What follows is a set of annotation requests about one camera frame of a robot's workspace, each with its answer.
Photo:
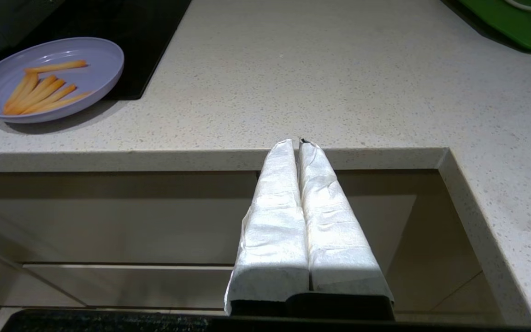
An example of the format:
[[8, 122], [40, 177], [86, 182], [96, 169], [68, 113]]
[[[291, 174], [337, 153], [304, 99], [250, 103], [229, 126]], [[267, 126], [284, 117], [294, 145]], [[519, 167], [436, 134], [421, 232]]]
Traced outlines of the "right gripper white-wrapped left finger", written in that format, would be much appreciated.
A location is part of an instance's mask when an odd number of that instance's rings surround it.
[[308, 292], [307, 231], [293, 141], [270, 149], [258, 177], [242, 231], [224, 310], [239, 301], [285, 302]]

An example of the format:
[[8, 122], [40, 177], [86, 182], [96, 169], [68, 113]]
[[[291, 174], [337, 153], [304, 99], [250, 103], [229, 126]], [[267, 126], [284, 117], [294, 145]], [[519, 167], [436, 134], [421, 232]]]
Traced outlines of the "right gripper white-wrapped right finger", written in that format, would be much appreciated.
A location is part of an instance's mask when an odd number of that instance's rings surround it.
[[385, 275], [325, 152], [301, 141], [299, 185], [307, 225], [308, 269], [318, 293], [384, 296], [394, 303]]

